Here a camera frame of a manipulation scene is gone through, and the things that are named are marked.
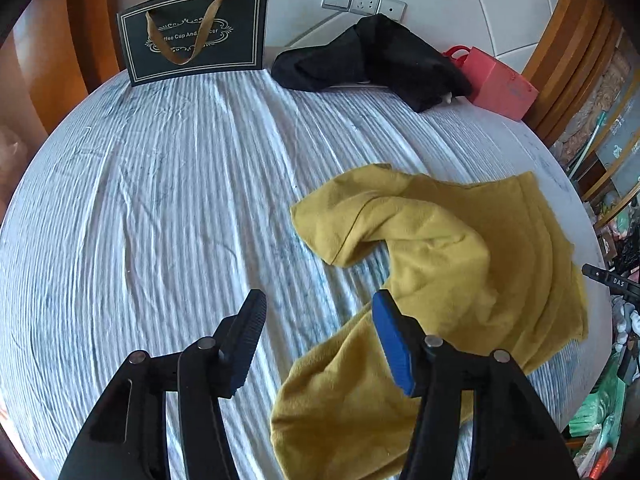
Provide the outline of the mustard yellow sweatshirt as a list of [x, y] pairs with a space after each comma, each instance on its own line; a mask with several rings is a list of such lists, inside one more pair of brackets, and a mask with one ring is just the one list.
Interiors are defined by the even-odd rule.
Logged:
[[[384, 244], [385, 287], [401, 313], [461, 351], [503, 348], [532, 372], [588, 335], [573, 245], [529, 172], [463, 185], [369, 165], [317, 188], [291, 217], [331, 266]], [[405, 463], [417, 414], [363, 308], [294, 363], [271, 443], [289, 479], [385, 479]]]

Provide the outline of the white striped bed sheet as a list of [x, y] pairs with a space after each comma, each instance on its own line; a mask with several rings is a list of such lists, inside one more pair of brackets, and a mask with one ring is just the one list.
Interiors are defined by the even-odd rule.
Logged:
[[575, 261], [602, 260], [544, 144], [463, 100], [419, 114], [386, 90], [288, 91], [264, 71], [140, 87], [119, 74], [72, 110], [1, 225], [1, 394], [40, 474], [60, 474], [130, 352], [182, 350], [258, 288], [266, 326], [222, 412], [240, 476], [280, 478], [269, 428], [280, 385], [388, 273], [384, 247], [351, 268], [327, 266], [295, 233], [290, 209], [378, 162], [460, 183], [530, 171]]

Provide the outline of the red paper gift bag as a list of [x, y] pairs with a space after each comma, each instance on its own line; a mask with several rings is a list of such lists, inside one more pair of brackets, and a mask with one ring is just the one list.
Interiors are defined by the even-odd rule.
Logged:
[[453, 46], [442, 52], [472, 86], [475, 106], [519, 122], [532, 107], [538, 90], [520, 73], [477, 47]]

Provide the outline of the black garment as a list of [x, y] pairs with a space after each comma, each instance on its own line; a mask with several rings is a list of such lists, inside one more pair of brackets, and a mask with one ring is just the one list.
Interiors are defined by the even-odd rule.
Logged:
[[389, 88], [417, 113], [473, 91], [450, 58], [383, 14], [362, 18], [325, 46], [280, 53], [271, 76], [307, 92], [367, 82]]

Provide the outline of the white wall socket panel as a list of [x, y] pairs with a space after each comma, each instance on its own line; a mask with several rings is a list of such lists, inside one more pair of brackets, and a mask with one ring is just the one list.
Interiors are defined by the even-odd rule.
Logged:
[[400, 0], [321, 0], [321, 7], [361, 16], [382, 14], [400, 22], [406, 12], [407, 3]]

